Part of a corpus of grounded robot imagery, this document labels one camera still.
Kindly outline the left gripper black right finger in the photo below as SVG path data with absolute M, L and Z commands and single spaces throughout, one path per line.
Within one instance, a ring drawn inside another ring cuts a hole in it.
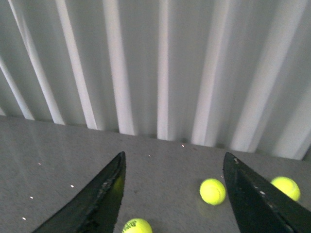
M 227 152 L 223 173 L 242 233 L 309 233 L 311 213 Z

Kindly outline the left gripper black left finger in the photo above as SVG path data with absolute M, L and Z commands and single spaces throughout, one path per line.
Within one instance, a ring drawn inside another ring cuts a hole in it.
M 124 194 L 125 152 L 117 154 L 35 233 L 112 233 Z

